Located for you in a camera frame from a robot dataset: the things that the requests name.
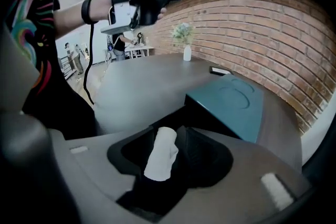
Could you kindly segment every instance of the small plant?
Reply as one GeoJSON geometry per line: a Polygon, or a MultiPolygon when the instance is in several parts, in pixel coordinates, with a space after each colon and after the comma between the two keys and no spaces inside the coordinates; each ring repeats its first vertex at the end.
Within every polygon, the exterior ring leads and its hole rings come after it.
{"type": "Polygon", "coordinates": [[[174,28],[172,38],[176,38],[179,42],[188,44],[193,31],[194,27],[192,25],[188,23],[181,23],[174,28]]]}

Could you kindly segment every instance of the white vase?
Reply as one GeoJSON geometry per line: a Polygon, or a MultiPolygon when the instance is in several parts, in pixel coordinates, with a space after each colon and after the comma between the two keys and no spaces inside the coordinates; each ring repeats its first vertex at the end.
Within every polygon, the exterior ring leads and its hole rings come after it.
{"type": "Polygon", "coordinates": [[[184,48],[183,60],[184,61],[190,61],[191,60],[191,47],[190,47],[190,45],[187,45],[184,48]]]}

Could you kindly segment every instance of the gray table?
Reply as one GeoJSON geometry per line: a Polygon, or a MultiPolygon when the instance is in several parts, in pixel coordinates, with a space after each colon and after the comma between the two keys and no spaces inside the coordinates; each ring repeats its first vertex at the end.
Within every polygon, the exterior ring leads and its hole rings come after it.
{"type": "MultiPolygon", "coordinates": [[[[94,111],[101,134],[142,130],[178,110],[185,94],[218,79],[215,64],[182,54],[137,58],[110,64],[97,92],[94,111]]],[[[257,144],[301,170],[301,139],[294,110],[263,86],[234,73],[264,91],[264,109],[257,144]]]]}

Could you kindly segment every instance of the black cloth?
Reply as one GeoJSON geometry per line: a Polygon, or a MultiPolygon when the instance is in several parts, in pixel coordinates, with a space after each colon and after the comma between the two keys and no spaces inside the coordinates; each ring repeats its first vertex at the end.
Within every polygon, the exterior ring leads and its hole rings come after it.
{"type": "MultiPolygon", "coordinates": [[[[116,39],[120,36],[120,34],[112,35],[112,42],[115,43],[116,39]]],[[[114,44],[114,49],[119,51],[125,51],[125,42],[122,42],[120,38],[118,39],[117,43],[114,44]]]]}
{"type": "Polygon", "coordinates": [[[94,112],[58,63],[53,11],[59,8],[58,0],[15,0],[8,11],[6,24],[16,45],[40,72],[23,111],[60,130],[65,139],[94,136],[94,112]]]}

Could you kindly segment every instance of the wrist strap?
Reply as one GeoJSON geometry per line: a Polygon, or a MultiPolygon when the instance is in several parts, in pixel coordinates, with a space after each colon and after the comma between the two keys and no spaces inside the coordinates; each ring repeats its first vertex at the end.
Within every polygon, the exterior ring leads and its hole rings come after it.
{"type": "Polygon", "coordinates": [[[90,3],[91,0],[84,0],[83,4],[82,4],[82,19],[84,21],[84,23],[88,24],[88,25],[93,25],[97,22],[94,22],[91,20],[90,18],[90,3]]]}

